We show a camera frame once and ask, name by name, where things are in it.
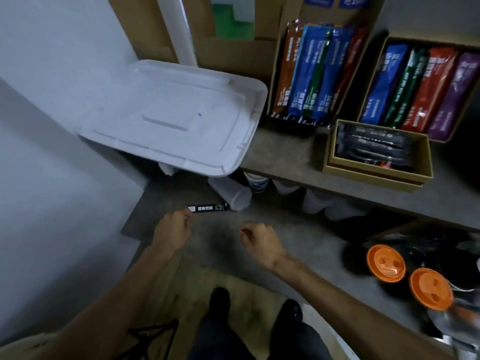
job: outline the open cardboard box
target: open cardboard box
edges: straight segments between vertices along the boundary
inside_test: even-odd
[[[323,161],[323,173],[409,193],[423,187],[424,183],[433,179],[434,172],[432,167],[432,157],[427,135],[409,131],[404,132],[409,135],[412,140],[409,157],[412,160],[414,172],[409,173],[336,157],[335,145],[337,144],[337,130],[339,123],[378,128],[385,131],[398,131],[389,127],[337,120],[328,138],[325,159]]]
[[[367,102],[367,98],[370,94],[370,89],[373,87],[372,83],[374,82],[375,72],[377,70],[378,63],[380,62],[382,52],[386,46],[390,44],[398,44],[398,43],[405,43],[409,46],[412,45],[422,45],[425,47],[453,47],[460,52],[471,52],[471,53],[480,53],[480,39],[470,36],[462,36],[462,35],[425,35],[420,33],[408,33],[402,31],[391,31],[386,32],[379,37],[379,40],[374,44],[373,51],[374,55],[374,64],[371,66],[371,70],[369,72],[368,85],[364,88],[364,95],[363,95],[363,103],[361,104],[361,108],[358,112],[357,120],[360,121],[362,119],[363,111],[365,108],[365,104]],[[431,140],[433,142],[440,142],[446,143],[450,141],[455,134],[455,131],[459,127],[460,121],[462,120],[467,108],[470,106],[473,97],[475,96],[475,92],[480,84],[480,78],[474,80],[470,90],[466,93],[465,99],[463,101],[462,107],[459,110],[457,119],[453,125],[452,130],[446,141],[440,140]]]
[[[369,34],[371,33],[375,22],[377,21],[378,15],[382,10],[385,0],[372,0],[370,5],[366,8],[361,9],[344,9],[340,8],[340,0],[335,0],[331,8],[325,8],[321,6],[306,5],[303,3],[304,0],[285,0],[285,5],[283,8],[279,35],[276,44],[275,58],[273,61],[273,73],[270,81],[270,89],[268,94],[268,105],[267,105],[267,114],[270,117],[275,119],[281,119],[286,121],[292,121],[304,125],[315,126],[317,122],[308,117],[297,117],[297,116],[285,116],[282,114],[272,113],[272,99],[277,93],[277,84],[278,76],[277,71],[280,70],[281,60],[283,55],[283,39],[285,36],[285,31],[287,30],[287,24],[293,20],[299,19],[303,23],[313,23],[313,24],[336,24],[336,25],[345,25],[345,26],[362,26],[368,29]],[[358,66],[362,60],[363,54],[367,48],[369,39],[367,39],[360,51],[357,66],[355,71],[350,79],[349,84],[347,85],[343,96],[341,96],[337,113],[341,110],[347,92],[350,89],[351,83],[355,74],[357,73]]]

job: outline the person's left hand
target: person's left hand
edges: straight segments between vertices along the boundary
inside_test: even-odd
[[[192,216],[188,208],[166,213],[155,227],[152,247],[159,253],[172,257],[190,237]]]

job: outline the green floor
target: green floor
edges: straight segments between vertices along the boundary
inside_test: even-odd
[[[254,40],[254,23],[236,21],[232,5],[213,4],[212,9],[217,38]]]

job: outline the green packet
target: green packet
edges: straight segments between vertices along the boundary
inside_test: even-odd
[[[413,48],[410,52],[410,56],[408,57],[408,62],[403,70],[402,77],[400,78],[400,82],[396,88],[392,103],[390,104],[390,108],[388,109],[387,114],[385,115],[385,120],[383,122],[383,126],[389,128],[396,128],[397,126],[394,125],[394,119],[397,116],[397,112],[400,108],[400,100],[402,100],[404,93],[406,92],[406,86],[410,83],[410,80],[413,77],[414,71],[417,67],[419,61],[419,49],[417,47]]]
[[[328,46],[330,45],[330,39],[332,37],[333,28],[328,28],[325,40],[323,40],[320,52],[318,53],[315,68],[311,75],[310,85],[307,91],[307,97],[305,97],[305,103],[303,104],[302,116],[312,117],[314,114],[315,104],[317,102],[318,91],[320,89],[320,83],[325,69],[325,57],[327,55]]]
[[[402,104],[400,105],[400,108],[395,116],[395,119],[393,119],[393,122],[392,122],[392,125],[393,125],[392,127],[396,129],[398,129],[400,126],[403,125],[403,121],[407,117],[407,113],[410,109],[411,99],[413,96],[415,96],[415,93],[418,90],[418,87],[420,86],[420,82],[422,81],[422,78],[423,78],[423,72],[425,71],[425,67],[427,66],[427,62],[430,58],[430,54],[428,52],[428,49],[426,48],[421,49],[418,55],[419,55],[419,58],[418,58],[417,67],[415,68],[415,72],[413,73],[412,79],[408,83],[405,95],[403,96],[403,99],[402,99]]]

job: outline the person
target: person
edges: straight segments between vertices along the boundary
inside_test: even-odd
[[[157,273],[190,236],[188,209],[167,213],[157,224],[152,244],[123,278],[76,316],[35,360],[110,360],[146,300]],[[361,303],[285,252],[272,226],[244,223],[239,239],[263,269],[296,290],[345,340],[360,359],[452,359],[428,339]],[[214,290],[189,359],[254,359],[228,327],[230,298]],[[287,301],[273,325],[271,359],[330,359],[320,336],[302,325],[301,310]],[[236,352],[226,352],[234,343]]]

